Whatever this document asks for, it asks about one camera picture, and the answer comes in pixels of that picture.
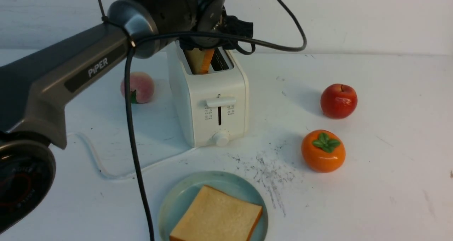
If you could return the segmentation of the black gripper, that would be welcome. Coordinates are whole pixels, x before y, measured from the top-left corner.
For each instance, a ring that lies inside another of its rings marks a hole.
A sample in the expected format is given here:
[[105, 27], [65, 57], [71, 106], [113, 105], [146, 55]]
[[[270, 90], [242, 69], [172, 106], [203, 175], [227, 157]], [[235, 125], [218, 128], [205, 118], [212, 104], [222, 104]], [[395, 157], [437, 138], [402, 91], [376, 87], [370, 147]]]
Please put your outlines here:
[[[225, 0], [197, 0], [197, 18], [192, 31], [207, 33], [223, 33], [246, 38], [253, 37], [253, 23], [242, 21], [236, 16], [229, 16], [225, 10]], [[251, 51], [244, 50], [236, 39], [220, 39], [212, 37], [186, 37], [181, 38], [181, 49], [201, 50], [223, 47], [226, 50], [236, 50], [241, 54], [254, 53], [254, 44]]]

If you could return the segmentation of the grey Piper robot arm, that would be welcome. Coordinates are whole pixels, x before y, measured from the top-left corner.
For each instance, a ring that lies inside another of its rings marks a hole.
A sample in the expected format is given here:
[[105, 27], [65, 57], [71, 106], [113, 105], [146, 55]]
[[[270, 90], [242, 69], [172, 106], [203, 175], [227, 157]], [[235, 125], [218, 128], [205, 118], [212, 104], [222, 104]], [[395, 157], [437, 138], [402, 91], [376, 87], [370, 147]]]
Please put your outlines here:
[[65, 106], [123, 59], [185, 49], [233, 49], [253, 23], [225, 0], [118, 0], [101, 24], [1, 67], [1, 232], [31, 213], [56, 173], [49, 146], [67, 145]]

